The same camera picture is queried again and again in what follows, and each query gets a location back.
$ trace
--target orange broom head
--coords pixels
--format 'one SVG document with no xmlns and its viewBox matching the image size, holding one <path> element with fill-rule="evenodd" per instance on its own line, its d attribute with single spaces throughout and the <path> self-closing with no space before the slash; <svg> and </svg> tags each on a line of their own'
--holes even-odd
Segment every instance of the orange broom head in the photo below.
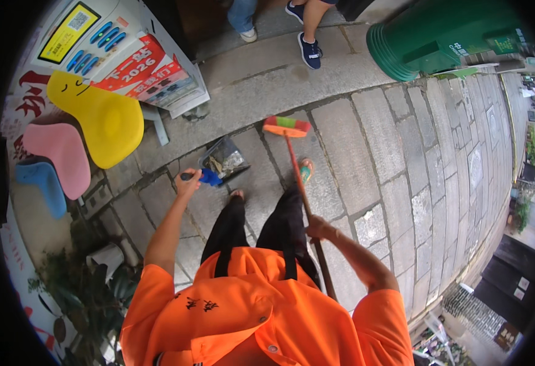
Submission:
<svg viewBox="0 0 535 366">
<path fill-rule="evenodd" d="M 310 131 L 310 122 L 295 120 L 287 117 L 267 117 L 263 123 L 263 130 L 276 135 L 289 137 L 304 137 Z"/>
</svg>

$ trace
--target navy sneaker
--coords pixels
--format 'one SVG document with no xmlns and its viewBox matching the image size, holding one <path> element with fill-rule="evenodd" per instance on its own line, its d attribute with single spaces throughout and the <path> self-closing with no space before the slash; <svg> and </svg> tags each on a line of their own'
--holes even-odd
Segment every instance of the navy sneaker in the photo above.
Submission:
<svg viewBox="0 0 535 366">
<path fill-rule="evenodd" d="M 318 47 L 318 41 L 308 43 L 304 41 L 304 33 L 298 34 L 298 44 L 302 51 L 302 60 L 310 69 L 320 69 L 320 57 L 322 57 L 322 50 Z"/>
<path fill-rule="evenodd" d="M 295 16 L 300 24 L 304 24 L 304 5 L 294 6 L 291 1 L 288 1 L 288 4 L 286 4 L 286 13 Z"/>
</svg>

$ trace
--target foot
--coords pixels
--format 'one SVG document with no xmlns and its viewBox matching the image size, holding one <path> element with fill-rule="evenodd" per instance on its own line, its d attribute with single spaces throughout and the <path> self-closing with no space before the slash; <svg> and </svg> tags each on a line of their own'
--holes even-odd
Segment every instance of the foot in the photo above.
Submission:
<svg viewBox="0 0 535 366">
<path fill-rule="evenodd" d="M 231 194 L 229 195 L 229 201 L 231 201 L 234 197 L 241 197 L 243 201 L 245 201 L 245 194 L 241 189 L 235 189 Z"/>
<path fill-rule="evenodd" d="M 298 44 L 302 52 L 302 60 L 310 69 L 320 69 L 320 57 L 322 50 L 318 47 L 318 41 L 308 43 L 304 40 L 304 33 L 298 34 Z"/>
<path fill-rule="evenodd" d="M 255 32 L 255 27 L 251 28 L 251 30 L 248 30 L 247 32 L 239 33 L 239 36 L 241 36 L 241 38 L 247 43 L 257 40 L 257 32 Z"/>
<path fill-rule="evenodd" d="M 302 178 L 302 184 L 306 184 L 314 172 L 314 163 L 309 158 L 302 159 L 300 162 L 300 177 Z"/>
<path fill-rule="evenodd" d="M 286 13 L 296 17 L 300 24 L 304 24 L 304 4 L 294 6 L 291 1 L 288 1 L 288 4 L 286 4 Z"/>
</svg>

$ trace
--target green mailbox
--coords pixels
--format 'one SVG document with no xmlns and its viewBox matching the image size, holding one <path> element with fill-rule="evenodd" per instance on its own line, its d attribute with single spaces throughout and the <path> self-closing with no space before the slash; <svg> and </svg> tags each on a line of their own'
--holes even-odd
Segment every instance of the green mailbox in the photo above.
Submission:
<svg viewBox="0 0 535 366">
<path fill-rule="evenodd" d="M 517 52 L 518 45 L 527 45 L 526 36 L 505 0 L 421 0 L 367 32 L 373 59 L 397 81 L 459 66 L 462 56 Z"/>
</svg>

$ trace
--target jeans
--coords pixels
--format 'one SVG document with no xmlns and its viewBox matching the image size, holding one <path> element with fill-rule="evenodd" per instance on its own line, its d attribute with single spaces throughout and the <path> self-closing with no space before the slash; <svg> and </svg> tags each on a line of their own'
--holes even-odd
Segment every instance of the jeans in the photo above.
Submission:
<svg viewBox="0 0 535 366">
<path fill-rule="evenodd" d="M 256 7 L 257 0 L 234 0 L 227 18 L 237 33 L 249 32 L 253 28 L 251 18 Z"/>
</svg>

